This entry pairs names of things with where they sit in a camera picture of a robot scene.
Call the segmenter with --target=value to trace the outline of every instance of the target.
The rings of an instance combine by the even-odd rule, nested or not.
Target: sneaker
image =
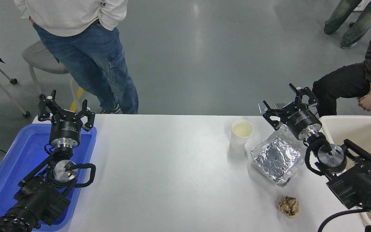
[[[323,32],[324,32],[324,34],[326,34],[326,35],[331,35],[331,34],[333,34],[333,33],[328,33],[328,32],[326,32],[325,29],[324,29],[325,27],[326,27],[326,23],[323,24]]]
[[[340,47],[344,49],[344,48],[352,47],[352,46],[354,46],[354,45],[356,45],[356,44],[357,44],[357,42],[354,42],[354,43],[353,43],[352,45],[350,45],[350,46],[343,46],[343,45],[340,44]]]
[[[115,104],[115,107],[112,110],[102,110],[101,113],[106,113],[106,114],[116,114],[121,111],[121,108],[119,107],[119,104]]]

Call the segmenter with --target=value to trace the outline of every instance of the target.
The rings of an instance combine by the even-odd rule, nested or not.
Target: white paper cup
[[[247,120],[237,120],[231,125],[230,144],[244,146],[250,135],[253,134],[253,125]]]

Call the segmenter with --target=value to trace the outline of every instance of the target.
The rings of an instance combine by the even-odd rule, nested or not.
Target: crumpled paper ball
[[[279,201],[279,208],[288,218],[296,218],[300,213],[300,203],[295,197],[282,196]]]

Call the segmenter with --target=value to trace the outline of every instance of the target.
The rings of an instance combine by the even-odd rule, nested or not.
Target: white sweatshirt
[[[113,30],[127,13],[128,0],[14,0],[28,19],[58,36],[83,32],[95,20]]]

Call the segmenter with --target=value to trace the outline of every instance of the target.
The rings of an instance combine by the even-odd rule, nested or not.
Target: aluminum foil
[[[288,127],[282,125],[268,139],[254,147],[251,154],[260,172],[284,187],[304,163],[305,150],[303,141],[297,140]]]

